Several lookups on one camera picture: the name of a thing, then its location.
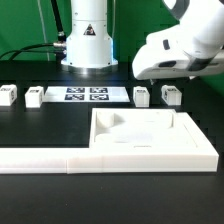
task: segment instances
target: white platform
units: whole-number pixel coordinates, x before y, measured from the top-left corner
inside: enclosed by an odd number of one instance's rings
[[[1,148],[0,173],[215,172],[218,158],[186,113],[93,109],[90,148]]]

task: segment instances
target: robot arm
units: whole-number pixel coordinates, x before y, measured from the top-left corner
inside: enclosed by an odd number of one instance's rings
[[[163,0],[180,21],[152,33],[133,61],[137,79],[219,74],[224,71],[224,1]]]

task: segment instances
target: black cable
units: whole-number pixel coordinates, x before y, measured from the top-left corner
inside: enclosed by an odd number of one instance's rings
[[[66,35],[64,33],[64,29],[62,26],[57,0],[51,0],[51,5],[52,5],[53,12],[54,12],[56,27],[58,30],[58,41],[66,41]]]
[[[0,60],[7,54],[11,54],[11,53],[52,53],[52,54],[56,54],[56,53],[62,53],[63,51],[32,51],[32,50],[12,50],[12,51],[7,51],[4,54],[0,55]]]
[[[52,46],[53,46],[53,43],[35,44],[35,45],[24,47],[24,48],[20,49],[20,51],[41,48],[41,47],[52,47]],[[12,61],[20,53],[21,52],[19,52],[19,51],[15,51],[15,53],[9,58],[9,60]]]

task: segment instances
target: cable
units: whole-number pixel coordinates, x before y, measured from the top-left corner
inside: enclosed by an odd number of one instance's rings
[[[51,5],[52,5],[53,13],[54,13],[56,27],[58,30],[58,41],[66,41],[66,35],[62,26],[57,0],[51,0]]]
[[[44,16],[43,16],[43,11],[42,11],[40,0],[37,0],[37,4],[38,4],[38,9],[39,9],[39,14],[40,14],[42,31],[43,31],[43,35],[44,35],[44,42],[47,43],[47,34],[46,34],[46,28],[45,28],[45,23],[44,23]]]
[[[56,54],[56,53],[63,53],[63,51],[56,51],[56,50],[53,50],[53,51],[32,51],[32,50],[12,50],[12,51],[7,51],[5,52],[4,54],[0,55],[0,60],[7,54],[11,54],[11,53],[52,53],[52,54]]]
[[[23,50],[30,50],[30,49],[41,48],[41,47],[51,47],[51,46],[53,46],[53,43],[35,44],[35,45],[31,45],[31,46],[24,47],[24,48],[22,48],[20,50],[23,51]],[[15,52],[9,58],[9,60],[12,61],[19,54],[20,54],[20,52]]]

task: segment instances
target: white plastic tray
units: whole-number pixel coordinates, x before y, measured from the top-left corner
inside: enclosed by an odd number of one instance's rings
[[[94,109],[90,148],[101,172],[216,171],[219,157],[188,114],[174,110]]]

